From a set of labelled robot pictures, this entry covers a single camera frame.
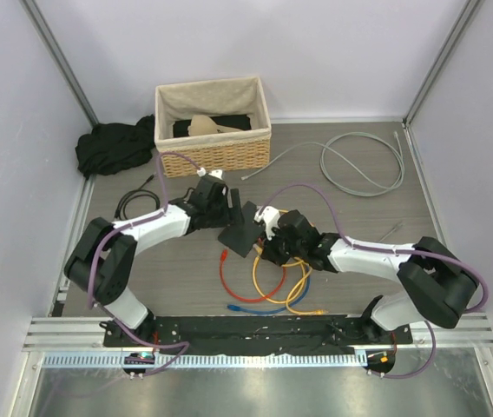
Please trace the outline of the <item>black network switch box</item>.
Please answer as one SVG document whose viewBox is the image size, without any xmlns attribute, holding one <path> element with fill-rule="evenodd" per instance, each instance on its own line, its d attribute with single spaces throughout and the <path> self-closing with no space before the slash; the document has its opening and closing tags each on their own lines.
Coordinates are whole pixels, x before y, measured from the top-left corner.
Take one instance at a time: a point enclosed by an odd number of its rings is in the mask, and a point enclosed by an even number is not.
<svg viewBox="0 0 493 417">
<path fill-rule="evenodd" d="M 257 206 L 248 201 L 241 209 L 244 222 L 224 228 L 218 235 L 219 243 L 246 258 L 254 243 L 266 232 L 265 224 L 254 220 L 257 211 Z"/>
</svg>

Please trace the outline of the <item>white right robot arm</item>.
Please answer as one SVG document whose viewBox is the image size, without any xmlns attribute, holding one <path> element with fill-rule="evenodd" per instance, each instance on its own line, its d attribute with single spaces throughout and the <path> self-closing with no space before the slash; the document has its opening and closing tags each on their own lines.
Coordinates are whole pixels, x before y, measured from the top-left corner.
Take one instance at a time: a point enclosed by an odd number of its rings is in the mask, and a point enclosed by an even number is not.
<svg viewBox="0 0 493 417">
<path fill-rule="evenodd" d="M 372 275 L 401 286 L 394 295 L 376 296 L 361 314 L 359 331 L 372 343 L 418 321 L 454 328 L 479 286 L 476 276 L 429 236 L 401 245 L 354 241 L 319 232 L 297 210 L 272 207 L 256 211 L 254 221 L 264 229 L 265 260 L 282 265 L 299 258 L 314 270 Z"/>
</svg>

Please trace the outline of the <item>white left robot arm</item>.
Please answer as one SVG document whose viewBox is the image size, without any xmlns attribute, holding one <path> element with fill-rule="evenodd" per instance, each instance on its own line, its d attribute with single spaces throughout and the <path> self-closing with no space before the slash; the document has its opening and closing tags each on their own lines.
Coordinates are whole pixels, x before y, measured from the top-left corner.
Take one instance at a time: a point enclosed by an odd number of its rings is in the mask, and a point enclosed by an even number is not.
<svg viewBox="0 0 493 417">
<path fill-rule="evenodd" d="M 156 211 L 126 221 L 96 217 L 84 229 L 64 267 L 65 276 L 122 324 L 134 346 L 154 334 L 154 314 L 128 286 L 135 257 L 160 243 L 197 230 L 223 228 L 242 220 L 240 192 L 219 177 L 202 176 L 183 197 L 165 201 Z"/>
</svg>

